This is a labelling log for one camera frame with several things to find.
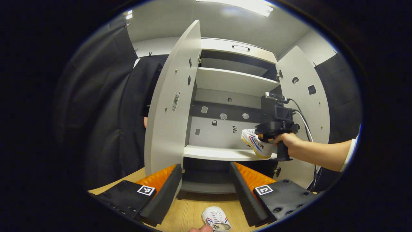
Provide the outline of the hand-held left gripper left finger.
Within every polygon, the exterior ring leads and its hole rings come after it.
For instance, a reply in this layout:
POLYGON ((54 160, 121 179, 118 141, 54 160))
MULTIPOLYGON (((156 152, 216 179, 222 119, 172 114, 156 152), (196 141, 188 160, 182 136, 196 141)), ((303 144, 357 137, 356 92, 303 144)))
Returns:
POLYGON ((174 164, 139 181, 122 180, 91 197, 134 223, 156 227, 168 213, 181 179, 181 164, 174 164))

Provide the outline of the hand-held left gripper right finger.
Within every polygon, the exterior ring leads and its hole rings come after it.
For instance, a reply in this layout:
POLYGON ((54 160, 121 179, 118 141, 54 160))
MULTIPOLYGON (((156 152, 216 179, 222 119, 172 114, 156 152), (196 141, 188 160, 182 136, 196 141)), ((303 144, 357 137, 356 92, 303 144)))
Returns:
POLYGON ((230 163, 229 174, 249 226, 283 220, 319 196, 290 179, 276 181, 237 162, 230 163))

